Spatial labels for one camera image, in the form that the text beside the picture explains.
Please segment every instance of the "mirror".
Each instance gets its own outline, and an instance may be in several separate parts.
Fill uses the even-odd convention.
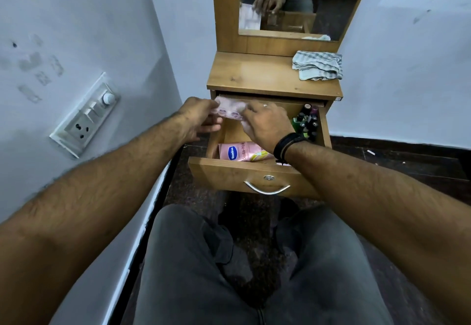
[[[239,35],[339,41],[357,0],[240,0]]]

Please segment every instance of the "metal drawer handle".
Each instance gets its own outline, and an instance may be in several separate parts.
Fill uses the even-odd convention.
[[[284,187],[280,188],[278,191],[266,192],[266,191],[258,190],[254,185],[252,185],[248,181],[244,181],[244,183],[247,186],[249,186],[253,191],[256,191],[256,192],[258,192],[259,194],[262,194],[262,195],[276,195],[276,194],[279,194],[280,192],[285,191],[287,188],[289,188],[291,186],[291,185],[287,185],[287,186],[284,186]]]

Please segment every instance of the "hand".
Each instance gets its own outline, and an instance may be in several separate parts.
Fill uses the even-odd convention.
[[[252,4],[252,9],[262,15],[265,15],[268,10],[272,10],[271,13],[277,13],[286,0],[255,0]]]
[[[209,114],[211,109],[218,106],[219,103],[212,99],[190,97],[185,101],[178,110],[177,116],[185,119],[183,129],[186,132],[186,143],[200,140],[197,133],[210,133],[221,129],[222,118]]]
[[[275,103],[264,106],[252,101],[241,113],[251,128],[244,128],[245,133],[263,149],[273,154],[276,144],[294,132],[286,110]]]

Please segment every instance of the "sticker label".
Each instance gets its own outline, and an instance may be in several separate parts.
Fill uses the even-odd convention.
[[[237,148],[235,146],[229,147],[229,150],[227,150],[227,156],[229,157],[229,160],[237,159]]]

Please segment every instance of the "gray towel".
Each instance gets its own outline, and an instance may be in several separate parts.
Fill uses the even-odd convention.
[[[293,57],[294,70],[299,70],[299,79],[342,79],[342,55],[330,52],[298,51]]]

